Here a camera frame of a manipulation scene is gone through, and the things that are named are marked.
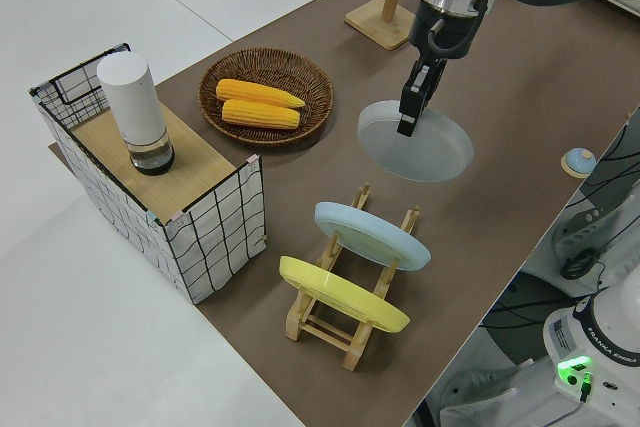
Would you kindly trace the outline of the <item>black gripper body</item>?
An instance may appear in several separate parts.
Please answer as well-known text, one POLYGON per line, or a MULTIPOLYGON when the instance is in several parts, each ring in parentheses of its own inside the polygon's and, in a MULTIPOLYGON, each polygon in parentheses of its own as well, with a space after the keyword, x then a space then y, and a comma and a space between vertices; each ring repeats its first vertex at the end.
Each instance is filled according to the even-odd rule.
POLYGON ((442 13, 427 2, 420 0, 410 30, 410 43, 416 47, 421 59, 438 59, 428 45, 428 33, 434 24, 442 18, 444 26, 435 34, 434 40, 440 49, 451 49, 460 44, 472 30, 476 17, 456 17, 442 13))

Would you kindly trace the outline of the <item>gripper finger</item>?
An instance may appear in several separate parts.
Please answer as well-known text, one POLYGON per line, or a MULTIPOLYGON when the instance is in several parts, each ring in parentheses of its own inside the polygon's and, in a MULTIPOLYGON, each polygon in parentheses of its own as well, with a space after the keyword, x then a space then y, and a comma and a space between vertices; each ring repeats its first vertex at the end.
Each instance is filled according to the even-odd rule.
POLYGON ((411 137, 417 126, 422 110, 433 90, 433 73, 424 62, 416 61, 408 80, 405 82, 399 104, 401 115, 397 132, 411 137))
POLYGON ((444 73, 446 64, 447 64, 446 60, 436 60, 434 62, 434 65, 432 66, 432 76, 431 76, 431 82, 429 87, 429 98, 432 98, 434 93, 436 92, 439 82, 444 73))

